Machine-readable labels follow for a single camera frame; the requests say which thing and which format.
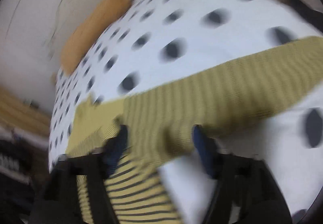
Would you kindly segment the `yellow striped knit sweater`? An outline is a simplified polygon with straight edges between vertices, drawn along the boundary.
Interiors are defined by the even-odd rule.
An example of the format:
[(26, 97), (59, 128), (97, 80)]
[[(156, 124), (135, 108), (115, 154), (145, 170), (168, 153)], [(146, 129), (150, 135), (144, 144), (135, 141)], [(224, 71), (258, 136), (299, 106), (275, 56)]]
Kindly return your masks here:
[(77, 107), (67, 153), (100, 148), (126, 124), (128, 148), (105, 181), (121, 223), (199, 223), (214, 183), (191, 158), (202, 125), (220, 152), (259, 156), (288, 209), (322, 188), (322, 38), (307, 37), (105, 104)]

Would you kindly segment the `mustard yellow pillow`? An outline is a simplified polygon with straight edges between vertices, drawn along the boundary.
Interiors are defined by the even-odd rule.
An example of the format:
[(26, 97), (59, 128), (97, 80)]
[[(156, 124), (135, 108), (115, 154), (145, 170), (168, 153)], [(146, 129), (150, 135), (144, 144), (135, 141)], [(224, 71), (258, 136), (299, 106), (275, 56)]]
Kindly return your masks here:
[(61, 51), (61, 67), (71, 75), (102, 32), (124, 15), (131, 0), (103, 0), (66, 41)]

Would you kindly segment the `white polka dot duvet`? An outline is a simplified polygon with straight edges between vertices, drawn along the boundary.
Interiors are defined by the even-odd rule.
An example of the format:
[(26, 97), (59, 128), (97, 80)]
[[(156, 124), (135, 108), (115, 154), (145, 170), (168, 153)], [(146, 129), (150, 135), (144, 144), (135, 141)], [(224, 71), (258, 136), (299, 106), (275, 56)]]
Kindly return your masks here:
[[(131, 1), (75, 71), (67, 76), (61, 67), (57, 75), (49, 139), (56, 223), (121, 223), (105, 194), (112, 177), (102, 175), (106, 141), (79, 157), (67, 153), (85, 100), (105, 104), (296, 40), (322, 38), (318, 27), (276, 0)], [(214, 141), (217, 179), (206, 174), (194, 145), (190, 153), (215, 185), (199, 223), (322, 221), (322, 188), (309, 208), (292, 213), (264, 159), (223, 154)]]

